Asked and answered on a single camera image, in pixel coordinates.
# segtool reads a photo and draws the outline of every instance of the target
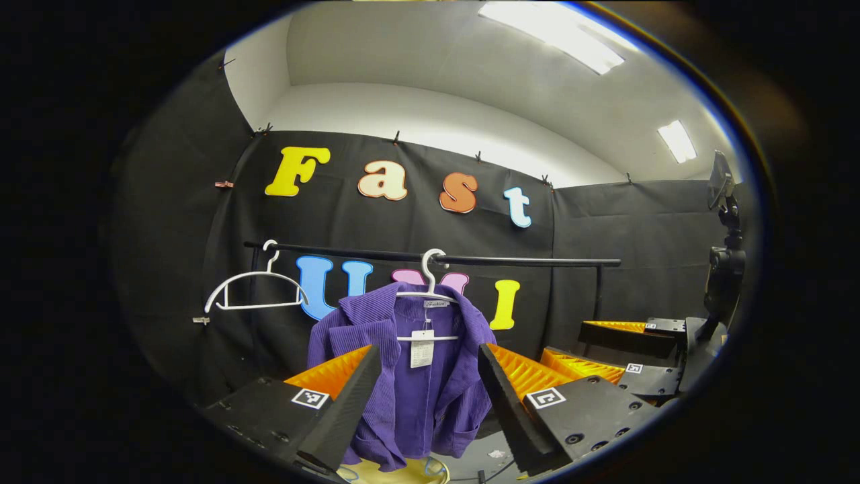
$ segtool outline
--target clothes rack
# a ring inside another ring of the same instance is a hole
[[[245,247],[254,249],[252,265],[260,256],[263,244],[245,242]],[[344,258],[363,258],[372,260],[388,260],[397,262],[421,262],[423,254],[393,251],[361,251],[347,249],[332,249],[328,247],[311,247],[307,245],[270,244],[268,250],[306,252],[312,255],[335,256]],[[603,291],[603,268],[618,267],[621,259],[571,259],[571,258],[485,258],[474,256],[438,255],[432,257],[434,264],[463,264],[463,265],[503,265],[509,267],[593,267],[597,271],[596,291],[594,296],[593,320],[599,320],[601,292]]]

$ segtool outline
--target orange soft gripper pad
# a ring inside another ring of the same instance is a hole
[[[632,323],[629,321],[582,321],[587,325],[601,326],[607,329],[619,331],[645,332],[645,323]]]
[[[624,368],[596,363],[547,348],[544,348],[540,363],[565,375],[571,380],[579,380],[586,376],[597,375],[604,380],[609,380],[613,385],[618,385],[618,381],[624,375]]]
[[[573,381],[554,369],[543,366],[513,351],[490,343],[487,343],[487,346],[493,352],[493,356],[499,362],[501,368],[505,371],[505,375],[507,375],[507,379],[511,382],[513,391],[517,392],[519,401],[525,398],[525,394],[557,387]]]
[[[370,349],[371,346],[367,345],[350,351],[284,380],[284,383],[323,392],[331,395],[332,400],[335,400]]]

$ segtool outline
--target yellow letter f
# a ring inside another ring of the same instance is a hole
[[[298,186],[296,175],[301,183],[308,183],[314,175],[316,162],[326,164],[331,158],[328,148],[299,148],[288,146],[281,150],[284,158],[280,160],[278,173],[274,180],[266,187],[266,195],[296,196]]]

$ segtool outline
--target hanger hook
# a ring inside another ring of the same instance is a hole
[[[434,289],[436,289],[436,276],[434,276],[427,265],[430,263],[430,258],[435,255],[444,256],[445,253],[441,249],[430,249],[429,251],[424,252],[424,255],[421,256],[421,272],[424,273],[424,276],[430,282],[427,287],[427,292],[432,293]]]
[[[263,251],[265,252],[268,249],[270,244],[277,244],[277,243],[278,242],[275,239],[267,240],[266,243],[263,244]],[[275,249],[274,257],[269,259],[269,263],[266,266],[266,272],[272,272],[272,262],[278,260],[278,256],[280,256],[280,252],[277,249]]]

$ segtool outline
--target white wall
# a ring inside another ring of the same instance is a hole
[[[388,84],[292,86],[266,121],[275,130],[356,133],[474,156],[557,188],[627,178],[572,141],[548,129],[462,97]]]
[[[389,84],[291,86],[286,41],[291,16],[230,46],[230,91],[253,128],[330,131],[400,139],[474,156],[557,188],[626,177],[574,142],[507,111],[462,97]]]
[[[268,113],[290,87],[286,34],[292,16],[284,16],[227,48],[227,84],[252,129],[266,127]]]

